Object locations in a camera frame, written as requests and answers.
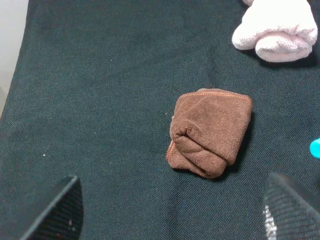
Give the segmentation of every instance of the blue object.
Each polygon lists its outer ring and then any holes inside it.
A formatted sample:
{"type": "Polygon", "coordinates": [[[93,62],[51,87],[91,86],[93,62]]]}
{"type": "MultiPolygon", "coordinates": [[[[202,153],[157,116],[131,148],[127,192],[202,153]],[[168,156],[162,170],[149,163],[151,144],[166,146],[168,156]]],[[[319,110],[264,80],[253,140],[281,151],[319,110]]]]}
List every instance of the blue object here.
{"type": "Polygon", "coordinates": [[[310,153],[317,159],[320,159],[320,138],[310,144],[310,153]]]}

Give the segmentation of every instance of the white towel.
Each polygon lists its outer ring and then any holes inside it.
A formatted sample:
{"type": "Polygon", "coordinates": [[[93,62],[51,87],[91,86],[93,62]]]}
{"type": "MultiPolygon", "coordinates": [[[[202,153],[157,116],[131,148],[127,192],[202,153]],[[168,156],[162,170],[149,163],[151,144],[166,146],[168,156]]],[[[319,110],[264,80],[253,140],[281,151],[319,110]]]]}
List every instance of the white towel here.
{"type": "Polygon", "coordinates": [[[239,50],[254,49],[265,61],[291,62],[307,57],[318,28],[307,0],[243,0],[252,4],[232,36],[239,50]]]}

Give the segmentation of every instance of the white wall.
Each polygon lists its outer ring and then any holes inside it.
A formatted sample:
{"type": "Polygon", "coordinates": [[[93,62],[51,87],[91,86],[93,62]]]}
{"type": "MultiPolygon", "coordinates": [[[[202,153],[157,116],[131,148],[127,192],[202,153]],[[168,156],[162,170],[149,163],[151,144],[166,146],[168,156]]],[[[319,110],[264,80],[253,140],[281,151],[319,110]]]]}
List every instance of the white wall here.
{"type": "Polygon", "coordinates": [[[28,0],[0,0],[0,115],[16,68],[28,0]]]}

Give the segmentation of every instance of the dark green fabric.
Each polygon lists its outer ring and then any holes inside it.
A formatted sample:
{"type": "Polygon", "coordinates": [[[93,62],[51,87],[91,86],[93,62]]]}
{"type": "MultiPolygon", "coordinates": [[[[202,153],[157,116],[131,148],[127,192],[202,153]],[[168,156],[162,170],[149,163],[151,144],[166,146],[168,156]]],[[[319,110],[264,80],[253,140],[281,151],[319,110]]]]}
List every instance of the dark green fabric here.
{"type": "MultiPolygon", "coordinates": [[[[78,175],[82,240],[265,239],[270,172],[319,195],[320,45],[268,64],[231,38],[237,0],[29,0],[0,120],[0,223],[78,175]],[[165,160],[177,98],[220,88],[253,99],[237,162],[216,180],[165,160]]],[[[320,23],[320,2],[312,2],[320,23]]]]}

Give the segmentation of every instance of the brown cloth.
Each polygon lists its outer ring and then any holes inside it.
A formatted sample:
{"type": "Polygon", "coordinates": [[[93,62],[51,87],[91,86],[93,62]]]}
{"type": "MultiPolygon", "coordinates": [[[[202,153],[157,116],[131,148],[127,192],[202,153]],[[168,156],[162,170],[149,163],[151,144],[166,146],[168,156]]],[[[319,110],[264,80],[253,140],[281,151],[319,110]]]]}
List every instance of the brown cloth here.
{"type": "Polygon", "coordinates": [[[232,165],[251,118],[252,100],[221,89],[200,89],[179,97],[166,153],[174,169],[213,179],[232,165]]]}

